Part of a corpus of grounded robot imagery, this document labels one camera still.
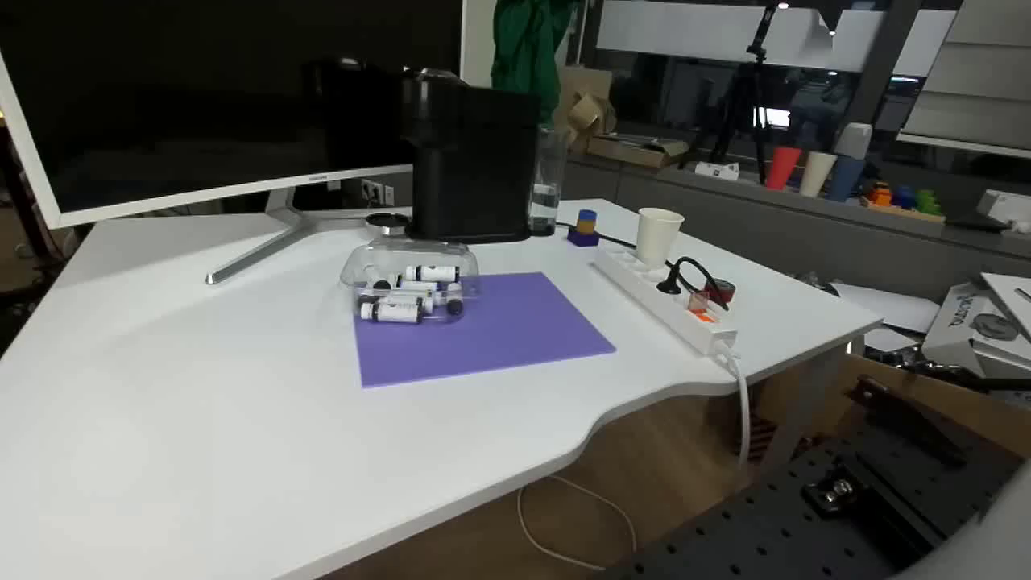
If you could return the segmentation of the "white paper cup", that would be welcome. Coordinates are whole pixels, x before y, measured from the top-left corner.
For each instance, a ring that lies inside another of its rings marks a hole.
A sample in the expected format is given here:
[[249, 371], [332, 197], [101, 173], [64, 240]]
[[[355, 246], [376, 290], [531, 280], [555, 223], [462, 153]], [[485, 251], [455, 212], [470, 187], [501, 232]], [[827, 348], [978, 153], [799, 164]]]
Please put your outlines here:
[[636, 251], [646, 264], [660, 264], [679, 235], [683, 215], [660, 207], [639, 211]]

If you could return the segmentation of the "white power strip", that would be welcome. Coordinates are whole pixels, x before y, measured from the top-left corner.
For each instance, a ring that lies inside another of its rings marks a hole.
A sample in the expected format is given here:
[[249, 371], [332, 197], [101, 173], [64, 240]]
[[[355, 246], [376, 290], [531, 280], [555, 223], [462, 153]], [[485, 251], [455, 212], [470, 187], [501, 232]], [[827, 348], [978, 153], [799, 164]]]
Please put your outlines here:
[[736, 315], [699, 290], [679, 288], [667, 294], [665, 267], [646, 264], [626, 250], [599, 250], [592, 267], [695, 355], [715, 355], [736, 344]]

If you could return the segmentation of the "white plastic cup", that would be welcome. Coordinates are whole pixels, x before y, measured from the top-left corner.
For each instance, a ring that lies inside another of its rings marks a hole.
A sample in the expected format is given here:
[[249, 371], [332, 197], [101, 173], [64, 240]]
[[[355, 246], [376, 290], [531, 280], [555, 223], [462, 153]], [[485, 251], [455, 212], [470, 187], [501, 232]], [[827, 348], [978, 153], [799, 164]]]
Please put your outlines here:
[[835, 167], [835, 154], [831, 153], [810, 153], [799, 194], [802, 197], [820, 197], [824, 181], [827, 181], [827, 173], [831, 173], [831, 167]]

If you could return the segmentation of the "white framed computer monitor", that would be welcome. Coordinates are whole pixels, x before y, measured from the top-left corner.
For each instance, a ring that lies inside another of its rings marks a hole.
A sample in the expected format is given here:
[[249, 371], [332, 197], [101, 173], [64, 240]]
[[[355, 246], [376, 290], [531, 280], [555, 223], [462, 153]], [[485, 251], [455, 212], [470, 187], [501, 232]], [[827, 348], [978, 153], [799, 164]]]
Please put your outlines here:
[[10, 142], [52, 229], [413, 167], [399, 78], [464, 0], [0, 0]]

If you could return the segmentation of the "red plastic cup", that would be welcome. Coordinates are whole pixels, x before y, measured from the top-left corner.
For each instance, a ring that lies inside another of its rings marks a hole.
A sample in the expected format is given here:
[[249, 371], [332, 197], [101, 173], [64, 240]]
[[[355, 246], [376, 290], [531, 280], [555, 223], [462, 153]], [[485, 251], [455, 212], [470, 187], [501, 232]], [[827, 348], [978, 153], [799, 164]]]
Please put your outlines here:
[[770, 167], [766, 167], [766, 179], [765, 179], [765, 187], [779, 194], [790, 183], [790, 179], [796, 173], [799, 159], [802, 159], [802, 153], [796, 144], [778, 144]]

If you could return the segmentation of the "clear plastic bowl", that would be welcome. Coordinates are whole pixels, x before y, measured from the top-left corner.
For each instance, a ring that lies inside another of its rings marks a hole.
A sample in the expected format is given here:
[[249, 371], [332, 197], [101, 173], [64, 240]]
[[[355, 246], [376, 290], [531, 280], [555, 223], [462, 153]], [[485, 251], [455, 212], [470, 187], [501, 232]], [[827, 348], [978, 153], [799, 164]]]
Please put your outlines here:
[[[462, 279], [455, 285], [411, 280], [405, 267], [415, 264], [455, 264], [462, 267]], [[459, 322], [481, 294], [481, 261], [467, 246], [373, 240], [348, 256], [343, 285], [355, 299], [355, 321], [362, 302], [382, 299], [415, 302], [424, 310], [419, 326], [440, 326]]]

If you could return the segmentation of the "blue and yellow toy block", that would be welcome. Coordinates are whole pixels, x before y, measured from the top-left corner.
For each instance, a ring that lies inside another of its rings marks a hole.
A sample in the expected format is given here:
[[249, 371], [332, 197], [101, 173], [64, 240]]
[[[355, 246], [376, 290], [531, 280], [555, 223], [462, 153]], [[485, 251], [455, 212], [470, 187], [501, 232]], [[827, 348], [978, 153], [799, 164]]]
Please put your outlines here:
[[599, 232], [597, 232], [597, 212], [592, 211], [579, 211], [571, 232], [566, 232], [566, 242], [577, 246], [577, 250], [591, 250], [599, 242]]

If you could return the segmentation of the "green cloth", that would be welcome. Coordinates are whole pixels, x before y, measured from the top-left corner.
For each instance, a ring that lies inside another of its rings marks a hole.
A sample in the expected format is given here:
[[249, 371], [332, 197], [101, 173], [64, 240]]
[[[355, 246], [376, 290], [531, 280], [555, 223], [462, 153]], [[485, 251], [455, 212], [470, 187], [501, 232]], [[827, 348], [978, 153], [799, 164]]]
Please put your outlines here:
[[537, 122], [547, 127], [558, 97], [558, 49], [579, 0], [496, 0], [493, 7], [493, 68], [496, 92], [537, 99]]

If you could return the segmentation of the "purple paper mat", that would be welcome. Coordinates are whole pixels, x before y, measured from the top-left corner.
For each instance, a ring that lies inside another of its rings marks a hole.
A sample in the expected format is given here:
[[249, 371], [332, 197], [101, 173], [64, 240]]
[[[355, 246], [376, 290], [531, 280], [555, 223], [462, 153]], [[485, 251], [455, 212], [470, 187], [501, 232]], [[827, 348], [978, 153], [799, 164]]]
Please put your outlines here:
[[355, 340], [365, 387], [612, 351], [612, 342], [545, 273], [488, 273], [459, 322], [362, 322]]

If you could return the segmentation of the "black coffee machine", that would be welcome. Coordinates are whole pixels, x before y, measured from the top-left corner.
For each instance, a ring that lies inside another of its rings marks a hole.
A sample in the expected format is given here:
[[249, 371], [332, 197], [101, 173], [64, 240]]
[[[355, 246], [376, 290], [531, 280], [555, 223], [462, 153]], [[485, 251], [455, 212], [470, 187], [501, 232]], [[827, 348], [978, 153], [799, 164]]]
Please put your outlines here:
[[520, 242], [537, 154], [537, 99], [415, 70], [404, 78], [413, 240]]

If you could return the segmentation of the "clear water tank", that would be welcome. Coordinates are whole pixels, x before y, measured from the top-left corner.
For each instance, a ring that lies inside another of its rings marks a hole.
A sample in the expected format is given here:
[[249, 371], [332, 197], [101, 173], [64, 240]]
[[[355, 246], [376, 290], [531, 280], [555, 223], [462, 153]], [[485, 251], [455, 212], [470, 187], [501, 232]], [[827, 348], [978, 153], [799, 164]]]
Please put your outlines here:
[[537, 133], [537, 159], [535, 159], [535, 181], [528, 197], [528, 226], [535, 235], [550, 235], [558, 223], [558, 207], [564, 194], [564, 167], [566, 167], [566, 144], [558, 130]]

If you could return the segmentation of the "white capsule front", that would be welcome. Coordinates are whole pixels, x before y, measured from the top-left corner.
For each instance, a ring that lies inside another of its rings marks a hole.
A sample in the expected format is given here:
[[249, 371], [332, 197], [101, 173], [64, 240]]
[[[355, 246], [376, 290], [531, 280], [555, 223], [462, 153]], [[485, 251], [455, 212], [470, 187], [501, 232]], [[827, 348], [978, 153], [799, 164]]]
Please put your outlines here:
[[398, 326], [419, 326], [424, 322], [424, 310], [415, 302], [362, 302], [359, 306], [359, 321], [365, 322], [398, 322]]

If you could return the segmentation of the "black perforated breadboard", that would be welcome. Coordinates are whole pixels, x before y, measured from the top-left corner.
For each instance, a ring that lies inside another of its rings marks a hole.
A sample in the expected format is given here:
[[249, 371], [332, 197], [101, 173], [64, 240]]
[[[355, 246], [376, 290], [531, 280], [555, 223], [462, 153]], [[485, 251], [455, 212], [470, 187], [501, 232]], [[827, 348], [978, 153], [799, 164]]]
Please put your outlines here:
[[827, 445], [646, 546], [602, 580], [889, 580], [983, 516], [1021, 461], [963, 445]]

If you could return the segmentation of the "white capsule rear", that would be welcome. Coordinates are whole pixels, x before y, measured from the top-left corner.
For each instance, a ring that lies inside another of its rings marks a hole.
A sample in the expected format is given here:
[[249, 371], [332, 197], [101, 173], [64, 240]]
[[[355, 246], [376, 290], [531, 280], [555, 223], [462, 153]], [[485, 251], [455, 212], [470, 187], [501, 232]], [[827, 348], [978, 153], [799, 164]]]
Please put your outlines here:
[[429, 285], [455, 285], [462, 279], [462, 267], [455, 264], [415, 264], [405, 267], [411, 280], [429, 280]]

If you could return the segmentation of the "white capsule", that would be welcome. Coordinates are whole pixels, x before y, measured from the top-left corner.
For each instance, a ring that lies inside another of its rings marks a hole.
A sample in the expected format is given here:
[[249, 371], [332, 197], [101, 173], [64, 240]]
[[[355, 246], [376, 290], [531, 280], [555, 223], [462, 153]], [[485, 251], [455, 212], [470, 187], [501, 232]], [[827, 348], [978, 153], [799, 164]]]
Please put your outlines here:
[[462, 267], [455, 264], [415, 264], [405, 267], [411, 280], [429, 280], [429, 285], [455, 285], [462, 279]]
[[419, 326], [424, 322], [424, 310], [415, 302], [362, 302], [359, 306], [359, 321], [365, 322], [398, 322], [398, 326]]

